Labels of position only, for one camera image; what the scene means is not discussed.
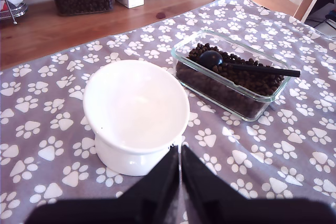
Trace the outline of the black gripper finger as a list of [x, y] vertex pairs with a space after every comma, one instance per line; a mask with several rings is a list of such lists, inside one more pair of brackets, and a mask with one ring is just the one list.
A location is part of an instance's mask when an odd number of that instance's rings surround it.
[[116, 219], [164, 219], [179, 186], [178, 147], [117, 200]]
[[201, 217], [237, 217], [251, 201], [216, 176], [186, 145], [182, 146], [182, 179]]

